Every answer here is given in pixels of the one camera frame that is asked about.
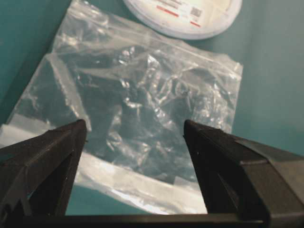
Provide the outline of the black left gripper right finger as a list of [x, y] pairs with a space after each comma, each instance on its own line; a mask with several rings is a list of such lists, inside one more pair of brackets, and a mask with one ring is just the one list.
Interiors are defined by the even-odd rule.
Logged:
[[184, 122], [184, 139], [216, 227], [301, 228], [304, 158], [221, 129]]

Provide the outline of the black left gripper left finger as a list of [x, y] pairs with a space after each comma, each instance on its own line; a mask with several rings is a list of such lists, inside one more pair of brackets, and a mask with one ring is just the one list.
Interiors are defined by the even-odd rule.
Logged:
[[1, 148], [1, 216], [16, 208], [25, 215], [64, 215], [85, 142], [80, 119]]

